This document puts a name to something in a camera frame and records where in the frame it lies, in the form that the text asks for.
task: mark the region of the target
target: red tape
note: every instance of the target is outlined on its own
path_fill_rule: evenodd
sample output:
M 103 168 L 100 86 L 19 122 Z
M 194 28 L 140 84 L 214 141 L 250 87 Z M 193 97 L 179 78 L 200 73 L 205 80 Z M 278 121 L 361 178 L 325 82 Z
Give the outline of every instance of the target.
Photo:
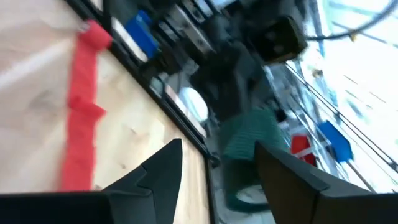
M 77 37 L 68 92 L 67 149 L 61 191 L 90 190 L 95 168 L 95 124 L 105 110 L 95 105 L 96 56 L 109 47 L 111 36 L 95 21 L 87 21 Z

